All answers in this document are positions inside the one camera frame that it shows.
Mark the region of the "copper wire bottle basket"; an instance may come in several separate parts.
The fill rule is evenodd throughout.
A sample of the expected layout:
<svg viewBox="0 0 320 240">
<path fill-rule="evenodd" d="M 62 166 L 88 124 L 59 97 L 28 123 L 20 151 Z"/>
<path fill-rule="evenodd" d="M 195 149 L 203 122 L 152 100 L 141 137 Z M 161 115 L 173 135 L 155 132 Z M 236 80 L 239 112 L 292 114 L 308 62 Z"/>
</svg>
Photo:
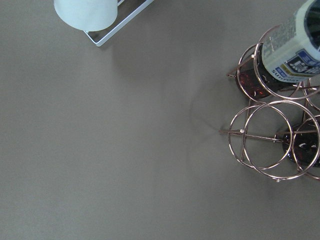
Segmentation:
<svg viewBox="0 0 320 240">
<path fill-rule="evenodd" d="M 247 57 L 252 55 L 252 52 L 258 49 L 259 45 L 262 43 L 263 39 L 268 36 L 268 34 L 271 32 L 271 30 L 274 30 L 275 28 L 279 27 L 279 25 L 276 25 L 269 30 L 267 30 L 260 40 L 257 42 L 257 44 L 251 45 L 248 47 L 245 52 L 242 54 L 241 58 L 238 61 L 238 64 L 234 70 L 229 72 L 227 76 L 229 78 L 235 79 L 235 82 L 237 83 L 237 74 L 236 72 L 240 69 L 240 67 L 245 63 L 245 60 Z M 291 88 L 286 88 L 286 91 L 290 91 L 291 94 L 289 96 L 280 95 L 276 92 L 272 92 L 272 94 L 269 96 L 271 99 L 269 102 L 264 102 L 261 99 L 253 99 L 252 97 L 248 96 L 243 90 L 241 90 L 249 99 L 248 106 L 241 109 L 231 120 L 228 129 L 221 129 L 219 132 L 221 134 L 226 134 L 229 139 L 232 138 L 232 136 L 239 136 L 242 138 L 241 140 L 241 154 L 237 155 L 234 151 L 232 142 L 230 141 L 228 143 L 229 149 L 234 156 L 234 158 L 243 166 L 246 166 L 248 168 L 254 169 L 255 171 L 263 174 L 264 176 L 275 180 L 276 182 L 281 182 L 285 180 L 293 180 L 297 179 L 301 176 L 306 176 L 308 178 L 319 180 L 320 176 L 315 175 L 312 172 L 310 172 L 311 168 L 318 167 L 320 164 L 320 116 L 314 115 L 310 108 L 314 108 L 315 110 L 319 110 L 320 108 L 313 104 L 310 100 L 314 95 L 319 94 L 320 88 L 319 86 L 312 85 L 311 80 L 304 81 L 298 84 L 295 84 Z M 286 158 L 287 154 L 290 150 L 293 150 L 293 142 L 295 135 L 298 133 L 303 133 L 303 131 L 294 131 L 293 126 L 290 123 L 290 120 L 288 118 L 288 115 L 284 113 L 281 109 L 279 109 L 280 105 L 291 105 L 296 108 L 299 108 L 302 111 L 302 120 L 300 123 L 304 122 L 306 119 L 311 118 L 314 121 L 316 132 L 318 134 L 318 148 L 316 155 L 312 162 L 308 166 L 301 166 L 299 165 L 298 161 L 296 160 L 296 157 L 294 156 L 294 159 L 296 162 L 291 162 Z M 286 129 L 289 129 L 290 132 L 290 144 L 288 147 L 288 150 L 286 153 L 283 152 L 283 155 L 280 159 L 275 160 L 274 162 L 266 165 L 266 166 L 258 166 L 249 156 L 248 150 L 247 150 L 247 140 L 248 139 L 254 139 L 254 140 L 260 140 L 260 141 L 269 141 L 273 143 L 279 143 L 282 145 L 282 140 L 279 137 L 275 137 L 275 134 L 277 132 L 280 132 L 284 129 L 280 129 L 279 131 L 274 133 L 274 136 L 266 136 L 258 135 L 258 134 L 251 134 L 249 132 L 249 125 L 252 122 L 254 116 L 259 113 L 260 111 L 267 109 L 272 110 L 276 112 L 280 117 L 283 119 L 283 121 L 286 124 Z M 269 173 L 269 170 L 272 170 L 276 167 L 278 167 L 282 162 L 285 160 L 288 160 L 292 163 L 293 168 L 296 169 L 296 173 L 288 176 L 280 176 L 280 175 L 272 175 Z"/>
</svg>

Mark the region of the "tea bottle in basket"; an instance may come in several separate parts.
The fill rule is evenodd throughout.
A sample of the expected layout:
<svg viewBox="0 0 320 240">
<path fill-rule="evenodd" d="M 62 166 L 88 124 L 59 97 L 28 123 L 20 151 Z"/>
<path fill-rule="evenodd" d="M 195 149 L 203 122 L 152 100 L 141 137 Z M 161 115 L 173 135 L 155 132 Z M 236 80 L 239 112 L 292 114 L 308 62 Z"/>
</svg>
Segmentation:
<svg viewBox="0 0 320 240">
<path fill-rule="evenodd" d="M 287 153 L 286 158 L 293 163 L 296 163 L 297 160 L 300 166 L 306 167 L 313 161 L 318 150 L 319 136 L 315 122 L 311 118 L 308 118 L 300 124 L 293 125 L 292 130 L 300 131 L 301 133 L 297 133 L 295 135 L 293 140 L 293 150 L 291 149 Z M 282 150 L 286 153 L 290 145 L 289 128 L 276 132 L 274 136 L 282 140 Z"/>
</svg>

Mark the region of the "tea bottle white label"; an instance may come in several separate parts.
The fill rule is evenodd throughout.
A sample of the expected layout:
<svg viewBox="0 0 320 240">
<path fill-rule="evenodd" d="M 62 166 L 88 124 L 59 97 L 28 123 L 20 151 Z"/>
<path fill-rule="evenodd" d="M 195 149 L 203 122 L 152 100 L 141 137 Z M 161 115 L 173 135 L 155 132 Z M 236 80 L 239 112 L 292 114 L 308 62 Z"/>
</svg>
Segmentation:
<svg viewBox="0 0 320 240">
<path fill-rule="evenodd" d="M 245 59 L 236 84 L 259 100 L 319 74 L 320 2 L 308 0 Z"/>
</svg>

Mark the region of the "white cup rack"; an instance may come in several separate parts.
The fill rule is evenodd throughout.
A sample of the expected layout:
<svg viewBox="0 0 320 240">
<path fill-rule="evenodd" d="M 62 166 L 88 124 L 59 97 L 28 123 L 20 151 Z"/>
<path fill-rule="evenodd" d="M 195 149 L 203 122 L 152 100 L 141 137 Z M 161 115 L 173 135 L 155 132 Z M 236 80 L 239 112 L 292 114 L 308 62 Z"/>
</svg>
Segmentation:
<svg viewBox="0 0 320 240">
<path fill-rule="evenodd" d="M 84 33 L 93 44 L 101 47 L 153 2 L 153 0 L 118 0 L 117 17 L 112 25 L 103 30 Z"/>
</svg>

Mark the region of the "white cup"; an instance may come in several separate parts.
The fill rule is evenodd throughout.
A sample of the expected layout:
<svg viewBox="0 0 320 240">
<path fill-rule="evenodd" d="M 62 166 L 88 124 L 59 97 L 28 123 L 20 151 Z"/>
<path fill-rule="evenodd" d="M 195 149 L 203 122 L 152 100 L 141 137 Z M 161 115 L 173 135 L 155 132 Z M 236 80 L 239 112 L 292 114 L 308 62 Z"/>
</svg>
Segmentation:
<svg viewBox="0 0 320 240">
<path fill-rule="evenodd" d="M 85 32 L 108 28 L 118 15 L 117 0 L 54 0 L 53 5 L 61 20 Z"/>
</svg>

